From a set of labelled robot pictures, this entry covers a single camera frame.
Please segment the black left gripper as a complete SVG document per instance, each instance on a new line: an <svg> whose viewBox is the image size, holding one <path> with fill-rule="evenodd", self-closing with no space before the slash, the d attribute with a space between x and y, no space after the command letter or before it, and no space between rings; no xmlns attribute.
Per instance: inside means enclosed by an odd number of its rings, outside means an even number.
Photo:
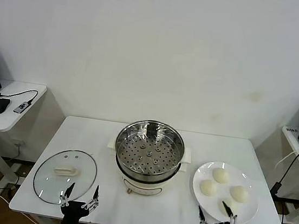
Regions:
<svg viewBox="0 0 299 224"><path fill-rule="evenodd" d="M84 202L70 201L75 183L68 187L64 194L60 196L60 209L63 216L61 224L79 224L81 218L88 216L89 210L94 210L99 205L99 186L94 191L93 198L86 204Z"/></svg>

